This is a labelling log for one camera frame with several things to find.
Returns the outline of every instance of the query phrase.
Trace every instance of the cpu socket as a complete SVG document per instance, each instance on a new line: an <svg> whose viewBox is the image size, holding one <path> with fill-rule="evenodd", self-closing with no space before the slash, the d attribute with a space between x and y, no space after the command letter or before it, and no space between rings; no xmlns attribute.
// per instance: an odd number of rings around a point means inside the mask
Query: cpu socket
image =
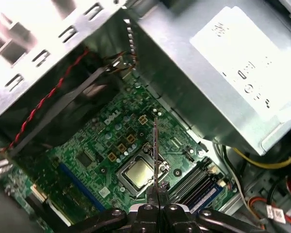
<svg viewBox="0 0 291 233"><path fill-rule="evenodd" d="M159 155L159 181L169 172L169 164ZM153 184L153 157L138 151L116 173L117 178L133 197L139 197Z"/></svg>

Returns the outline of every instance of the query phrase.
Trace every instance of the green circuit board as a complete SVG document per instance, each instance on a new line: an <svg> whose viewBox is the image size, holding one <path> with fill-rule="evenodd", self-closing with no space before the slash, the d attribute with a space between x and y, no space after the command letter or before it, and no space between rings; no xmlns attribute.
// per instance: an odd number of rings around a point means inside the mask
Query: green circuit board
<svg viewBox="0 0 291 233"><path fill-rule="evenodd" d="M29 214L34 216L35 221L41 226L45 233L53 233L53 230L41 218L35 216L33 208L28 205L25 198L32 193L33 183L29 177L19 168L13 168L12 172L3 180L3 186L13 199Z"/></svg>
<svg viewBox="0 0 291 233"><path fill-rule="evenodd" d="M131 74L124 79L123 90L68 142L43 155L17 158L16 162L71 223L97 210L58 168L59 163L64 163L106 209L128 211L133 204L144 203L145 194L134 197L119 182L116 172L147 143L152 144L155 117L160 155L170 166L164 180L173 187L203 159L199 154L206 152ZM176 176L175 169L182 175ZM210 205L219 209L233 195L224 187Z"/></svg>

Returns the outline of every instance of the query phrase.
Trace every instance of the blue pcie slot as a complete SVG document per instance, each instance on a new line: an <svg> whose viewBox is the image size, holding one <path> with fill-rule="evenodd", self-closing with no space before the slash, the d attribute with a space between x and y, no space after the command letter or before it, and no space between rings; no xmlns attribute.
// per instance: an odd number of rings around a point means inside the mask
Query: blue pcie slot
<svg viewBox="0 0 291 233"><path fill-rule="evenodd" d="M222 191L223 188L217 184L211 186L194 204L188 206L191 213L197 214L201 209L209 205Z"/></svg>
<svg viewBox="0 0 291 233"><path fill-rule="evenodd" d="M83 183L70 171L70 169L63 163L59 163L59 168L63 171L71 180L72 183L86 196L89 201L97 208L100 212L105 210L105 207L94 197L94 195L83 185Z"/></svg>

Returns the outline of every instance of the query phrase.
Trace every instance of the power supply label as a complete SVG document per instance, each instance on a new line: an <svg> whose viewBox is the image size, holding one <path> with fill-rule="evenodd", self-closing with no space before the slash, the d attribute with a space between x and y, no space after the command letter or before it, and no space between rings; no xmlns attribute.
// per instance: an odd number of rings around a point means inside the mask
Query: power supply label
<svg viewBox="0 0 291 233"><path fill-rule="evenodd" d="M282 52L240 8L225 7L190 42L263 120L290 102Z"/></svg>

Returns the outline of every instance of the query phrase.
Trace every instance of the black wire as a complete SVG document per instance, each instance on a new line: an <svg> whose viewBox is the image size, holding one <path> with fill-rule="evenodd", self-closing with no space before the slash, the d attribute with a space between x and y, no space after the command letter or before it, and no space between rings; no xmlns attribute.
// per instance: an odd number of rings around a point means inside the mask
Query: black wire
<svg viewBox="0 0 291 233"><path fill-rule="evenodd" d="M250 157L250 153L245 153L245 156L246 156L247 158L249 158L249 157ZM248 161L244 159L244 160L242 161L241 169L239 170L239 176L240 176L240 177L243 177L243 173L244 173L244 171L245 171L245 169L246 169L247 164L248 164Z"/></svg>
<svg viewBox="0 0 291 233"><path fill-rule="evenodd" d="M275 193L275 190L277 188L277 186L279 185L279 183L285 178L285 176L281 176L279 177L272 185L270 191L268 192L268 195L267 195L267 201L266 201L266 204L268 205L272 205L272 200L273 200L273 195Z"/></svg>
<svg viewBox="0 0 291 233"><path fill-rule="evenodd" d="M236 171L235 167L233 166L233 164L231 163L231 161L229 160L228 156L227 156L227 151L226 151L226 146L222 146L222 153L223 153L223 157L224 157L224 160L225 162L227 163L227 165L231 168L231 170L234 172L237 180L239 180L239 183L240 183L240 187L241 187L241 192L243 194L245 194L244 192L244 188L243 188L243 183L242 183L242 180L238 174L238 172Z"/></svg>

